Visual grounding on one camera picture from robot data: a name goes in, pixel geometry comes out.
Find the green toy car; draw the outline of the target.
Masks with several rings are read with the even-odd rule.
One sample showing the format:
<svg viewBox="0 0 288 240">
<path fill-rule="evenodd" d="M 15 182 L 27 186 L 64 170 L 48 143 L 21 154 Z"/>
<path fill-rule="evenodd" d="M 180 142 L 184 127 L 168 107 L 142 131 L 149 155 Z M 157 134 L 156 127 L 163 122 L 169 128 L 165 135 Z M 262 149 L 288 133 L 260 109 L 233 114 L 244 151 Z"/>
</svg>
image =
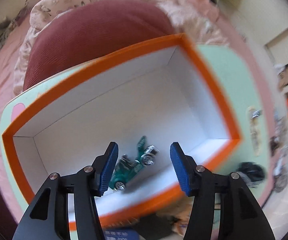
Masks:
<svg viewBox="0 0 288 240">
<path fill-rule="evenodd" d="M 144 135 L 136 145 L 136 158 L 130 159 L 124 154 L 116 163 L 109 188 L 115 191 L 123 191 L 126 185 L 132 181 L 145 167 L 155 163 L 155 157 L 159 150 L 154 145 L 147 144 L 147 137 Z"/>
</svg>

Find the beige cartoon figure toy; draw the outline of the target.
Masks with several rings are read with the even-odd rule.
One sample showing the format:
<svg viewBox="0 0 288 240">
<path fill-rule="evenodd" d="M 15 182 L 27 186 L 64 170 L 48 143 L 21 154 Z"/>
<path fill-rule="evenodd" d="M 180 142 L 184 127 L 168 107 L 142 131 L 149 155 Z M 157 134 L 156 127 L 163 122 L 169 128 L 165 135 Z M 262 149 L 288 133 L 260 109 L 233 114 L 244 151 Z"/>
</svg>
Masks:
<svg viewBox="0 0 288 240">
<path fill-rule="evenodd" d="M 166 218 L 171 223 L 172 231 L 183 237 L 190 220 L 192 206 L 192 198 L 182 198 L 156 214 L 158 217 Z"/>
</svg>

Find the dark red cushion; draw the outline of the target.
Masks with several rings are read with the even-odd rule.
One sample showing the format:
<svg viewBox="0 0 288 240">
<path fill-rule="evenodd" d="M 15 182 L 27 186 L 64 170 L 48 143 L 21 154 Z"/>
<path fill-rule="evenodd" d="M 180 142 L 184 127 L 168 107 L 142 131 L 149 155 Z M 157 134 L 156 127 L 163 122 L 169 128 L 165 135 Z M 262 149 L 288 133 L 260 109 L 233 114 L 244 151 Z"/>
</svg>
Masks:
<svg viewBox="0 0 288 240">
<path fill-rule="evenodd" d="M 166 14 L 141 0 L 102 0 L 74 9 L 37 36 L 23 90 L 83 62 L 174 33 Z"/>
</svg>

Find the blue tissue pack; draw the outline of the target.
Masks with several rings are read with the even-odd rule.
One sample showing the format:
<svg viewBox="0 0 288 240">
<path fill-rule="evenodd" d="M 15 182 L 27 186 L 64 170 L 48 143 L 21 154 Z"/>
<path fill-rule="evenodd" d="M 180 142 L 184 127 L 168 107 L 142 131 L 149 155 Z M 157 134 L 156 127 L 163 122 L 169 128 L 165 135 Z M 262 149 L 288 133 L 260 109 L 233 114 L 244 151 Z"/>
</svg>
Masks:
<svg viewBox="0 0 288 240">
<path fill-rule="evenodd" d="M 139 240 L 140 235 L 132 228 L 104 230 L 106 240 Z"/>
</svg>

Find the orange cardboard box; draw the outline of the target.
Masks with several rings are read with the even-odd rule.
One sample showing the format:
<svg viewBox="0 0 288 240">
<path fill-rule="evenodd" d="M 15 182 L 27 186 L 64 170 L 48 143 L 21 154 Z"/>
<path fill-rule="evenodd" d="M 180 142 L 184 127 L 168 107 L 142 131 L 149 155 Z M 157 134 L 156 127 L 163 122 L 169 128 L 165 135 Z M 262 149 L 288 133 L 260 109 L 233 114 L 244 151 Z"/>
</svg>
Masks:
<svg viewBox="0 0 288 240">
<path fill-rule="evenodd" d="M 139 217 L 182 196 L 169 147 L 208 169 L 218 168 L 241 141 L 220 83 L 236 54 L 225 46 L 194 46 L 183 35 L 141 42 L 58 73 L 11 100 L 1 117 L 2 152 L 22 211 L 53 172 L 73 174 L 110 142 L 135 157 L 146 136 L 160 153 L 125 193 L 97 201 L 104 226 Z"/>
</svg>

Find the pink blanket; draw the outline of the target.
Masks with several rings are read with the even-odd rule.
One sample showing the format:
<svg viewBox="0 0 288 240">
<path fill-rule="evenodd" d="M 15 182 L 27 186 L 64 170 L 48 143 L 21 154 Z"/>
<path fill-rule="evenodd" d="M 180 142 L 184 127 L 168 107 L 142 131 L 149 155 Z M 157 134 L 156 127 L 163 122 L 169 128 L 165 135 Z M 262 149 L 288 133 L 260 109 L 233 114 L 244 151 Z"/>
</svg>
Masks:
<svg viewBox="0 0 288 240">
<path fill-rule="evenodd" d="M 30 12 L 13 91 L 157 37 L 185 33 L 196 43 L 227 46 L 219 15 L 210 0 L 41 0 Z"/>
</svg>

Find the black shiny cloth bundle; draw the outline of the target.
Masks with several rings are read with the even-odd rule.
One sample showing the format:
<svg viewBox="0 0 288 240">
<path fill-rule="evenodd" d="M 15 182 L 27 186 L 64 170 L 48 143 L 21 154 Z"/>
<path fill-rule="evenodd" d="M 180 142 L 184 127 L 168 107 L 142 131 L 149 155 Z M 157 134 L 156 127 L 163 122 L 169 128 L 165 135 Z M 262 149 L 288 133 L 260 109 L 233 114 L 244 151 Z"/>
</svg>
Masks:
<svg viewBox="0 0 288 240">
<path fill-rule="evenodd" d="M 266 178 L 262 166 L 253 162 L 242 162 L 236 173 L 243 179 L 249 188 L 257 188 Z"/>
</svg>

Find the black binder clip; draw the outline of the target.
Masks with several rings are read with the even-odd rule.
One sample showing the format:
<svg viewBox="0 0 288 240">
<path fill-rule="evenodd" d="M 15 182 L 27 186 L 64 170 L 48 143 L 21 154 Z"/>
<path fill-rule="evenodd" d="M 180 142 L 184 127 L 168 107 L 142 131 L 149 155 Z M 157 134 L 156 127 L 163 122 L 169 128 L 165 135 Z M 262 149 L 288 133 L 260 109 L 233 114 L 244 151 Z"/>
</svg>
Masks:
<svg viewBox="0 0 288 240">
<path fill-rule="evenodd" d="M 262 110 L 256 110 L 251 113 L 251 119 L 256 119 L 262 115 Z"/>
</svg>

